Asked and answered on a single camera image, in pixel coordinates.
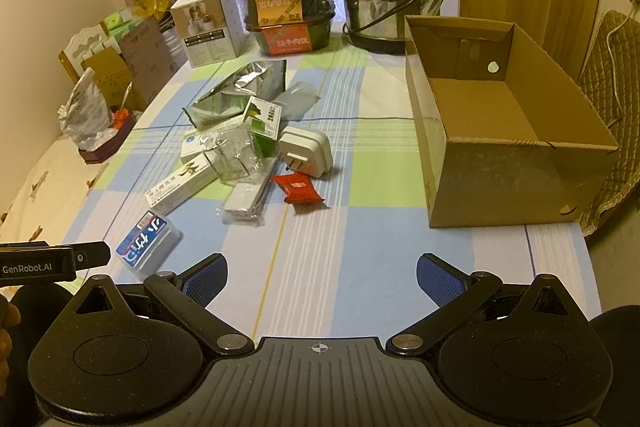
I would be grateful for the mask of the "person left hand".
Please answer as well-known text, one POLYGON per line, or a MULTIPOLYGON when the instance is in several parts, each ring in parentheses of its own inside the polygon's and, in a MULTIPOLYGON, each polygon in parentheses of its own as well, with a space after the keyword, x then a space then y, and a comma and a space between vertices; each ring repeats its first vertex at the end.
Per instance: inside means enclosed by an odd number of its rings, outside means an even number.
POLYGON ((1 320, 0 329, 0 395, 6 394, 6 385, 10 373, 9 356, 13 349, 10 329, 21 323, 21 313, 12 303, 6 304, 6 313, 1 320))

